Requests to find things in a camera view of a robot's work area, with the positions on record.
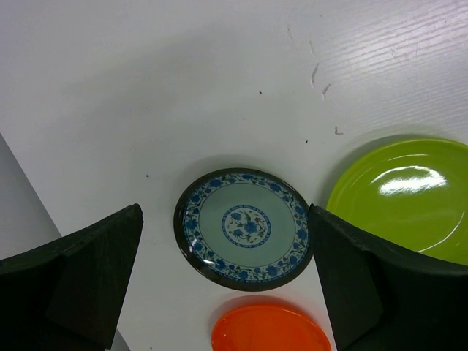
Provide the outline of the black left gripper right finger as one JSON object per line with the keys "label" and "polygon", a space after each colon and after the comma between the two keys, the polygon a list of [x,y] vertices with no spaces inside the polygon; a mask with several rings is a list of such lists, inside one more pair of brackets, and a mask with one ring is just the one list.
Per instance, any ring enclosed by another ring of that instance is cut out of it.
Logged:
{"label": "black left gripper right finger", "polygon": [[467,267],[311,205],[309,232],[338,350],[466,350]]}

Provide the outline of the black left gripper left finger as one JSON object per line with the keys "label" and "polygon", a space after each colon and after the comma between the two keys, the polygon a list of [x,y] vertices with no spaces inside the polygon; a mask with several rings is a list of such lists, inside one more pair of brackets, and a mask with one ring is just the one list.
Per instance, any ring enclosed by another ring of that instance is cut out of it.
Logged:
{"label": "black left gripper left finger", "polygon": [[1,349],[109,350],[142,231],[135,203],[1,260]]}

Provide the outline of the green plate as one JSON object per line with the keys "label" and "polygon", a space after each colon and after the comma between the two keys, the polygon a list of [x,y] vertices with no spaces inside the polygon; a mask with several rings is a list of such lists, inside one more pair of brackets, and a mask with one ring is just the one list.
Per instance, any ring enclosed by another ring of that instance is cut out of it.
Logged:
{"label": "green plate", "polygon": [[326,205],[350,224],[406,249],[467,264],[467,145],[415,138],[351,164]]}

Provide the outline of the orange plate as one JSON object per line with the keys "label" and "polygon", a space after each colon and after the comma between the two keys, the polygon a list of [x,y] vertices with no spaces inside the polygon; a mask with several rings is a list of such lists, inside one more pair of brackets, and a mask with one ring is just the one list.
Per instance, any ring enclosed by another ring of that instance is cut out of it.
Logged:
{"label": "orange plate", "polygon": [[314,319],[278,300],[244,303],[225,312],[211,330],[213,350],[331,350]]}

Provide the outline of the blue floral plate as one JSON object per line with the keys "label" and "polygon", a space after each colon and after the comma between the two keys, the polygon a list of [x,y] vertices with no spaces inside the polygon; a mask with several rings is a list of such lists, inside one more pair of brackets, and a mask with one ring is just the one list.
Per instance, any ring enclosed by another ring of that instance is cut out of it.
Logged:
{"label": "blue floral plate", "polygon": [[309,206],[288,183],[249,168],[226,168],[190,184],[173,215],[176,242],[208,280],[245,292],[276,289],[313,257]]}

